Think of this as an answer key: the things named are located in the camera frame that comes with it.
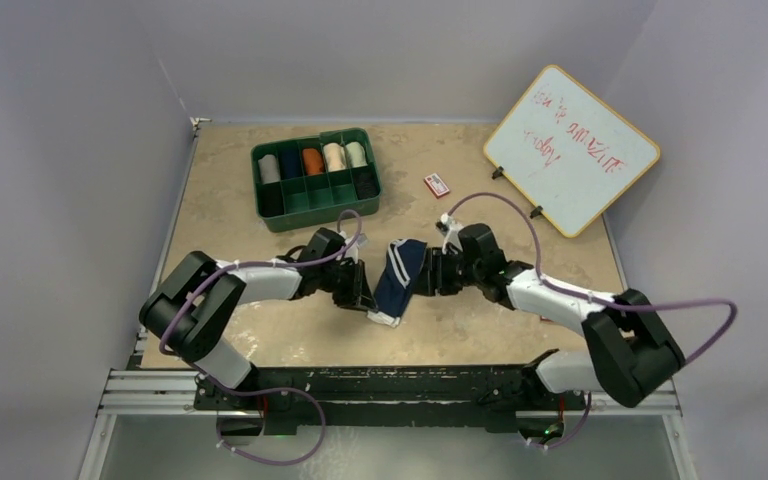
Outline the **navy white underwear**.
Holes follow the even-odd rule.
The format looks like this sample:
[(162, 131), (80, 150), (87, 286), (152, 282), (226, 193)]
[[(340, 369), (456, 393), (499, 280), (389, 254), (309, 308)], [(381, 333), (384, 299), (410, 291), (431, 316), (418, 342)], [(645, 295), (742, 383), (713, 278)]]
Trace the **navy white underwear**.
[(424, 264), (427, 244), (416, 239), (397, 239), (386, 249), (386, 266), (373, 297), (376, 307), (367, 318), (391, 328), (399, 326), (408, 308)]

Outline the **black striped underwear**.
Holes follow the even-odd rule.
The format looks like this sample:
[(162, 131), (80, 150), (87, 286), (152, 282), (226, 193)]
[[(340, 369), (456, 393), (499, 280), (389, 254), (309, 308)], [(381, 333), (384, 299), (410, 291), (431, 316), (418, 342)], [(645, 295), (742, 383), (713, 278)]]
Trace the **black striped underwear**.
[(377, 174), (372, 170), (355, 171), (353, 183), (358, 200), (373, 199), (380, 195)]

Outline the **green divided storage tray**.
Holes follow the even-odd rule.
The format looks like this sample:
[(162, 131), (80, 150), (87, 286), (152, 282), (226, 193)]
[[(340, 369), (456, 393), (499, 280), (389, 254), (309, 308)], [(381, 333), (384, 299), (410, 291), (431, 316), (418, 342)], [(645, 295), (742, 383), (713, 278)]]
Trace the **green divided storage tray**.
[[(346, 144), (359, 141), (366, 149), (368, 165), (360, 168), (328, 172), (314, 176), (305, 174), (299, 178), (283, 180), (272, 184), (262, 184), (258, 169), (258, 160), (266, 154), (274, 154), (279, 161), (279, 151), (295, 148), (316, 148), (322, 156), (325, 144), (337, 142)], [(289, 138), (259, 144), (251, 150), (254, 198), (256, 213), (272, 232), (285, 232), (303, 227), (335, 221), (338, 215), (352, 209), (362, 216), (368, 216), (379, 210), (382, 194), (382, 182), (377, 169), (370, 137), (362, 128), (348, 128), (317, 133), (312, 136)], [(358, 200), (353, 183), (355, 171), (372, 170), (377, 174), (380, 195), (377, 198)]]

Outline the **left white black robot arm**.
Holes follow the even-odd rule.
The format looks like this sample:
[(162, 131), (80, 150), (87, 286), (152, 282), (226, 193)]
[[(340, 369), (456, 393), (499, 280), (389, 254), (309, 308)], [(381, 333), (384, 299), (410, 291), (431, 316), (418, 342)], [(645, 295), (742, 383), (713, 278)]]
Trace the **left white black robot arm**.
[(372, 311), (377, 304), (365, 265), (352, 248), (355, 238), (318, 229), (295, 257), (222, 263), (193, 251), (141, 307), (140, 324), (155, 335), (164, 355), (197, 368), (232, 408), (257, 399), (257, 367), (224, 337), (237, 307), (266, 300), (299, 300), (319, 291), (341, 309)]

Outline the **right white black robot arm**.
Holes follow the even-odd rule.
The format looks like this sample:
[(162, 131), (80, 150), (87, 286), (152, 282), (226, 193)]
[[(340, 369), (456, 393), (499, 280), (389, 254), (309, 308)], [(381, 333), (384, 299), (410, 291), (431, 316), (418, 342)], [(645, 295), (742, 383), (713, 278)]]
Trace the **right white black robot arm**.
[(483, 223), (439, 221), (436, 228), (443, 244), (427, 248), (416, 294), (451, 296), (475, 287), (491, 303), (536, 314), (585, 340), (583, 351), (547, 351), (526, 365), (521, 392), (529, 404), (544, 407), (561, 393), (598, 391), (633, 408), (686, 365), (643, 293), (593, 292), (543, 277), (536, 266), (507, 259)]

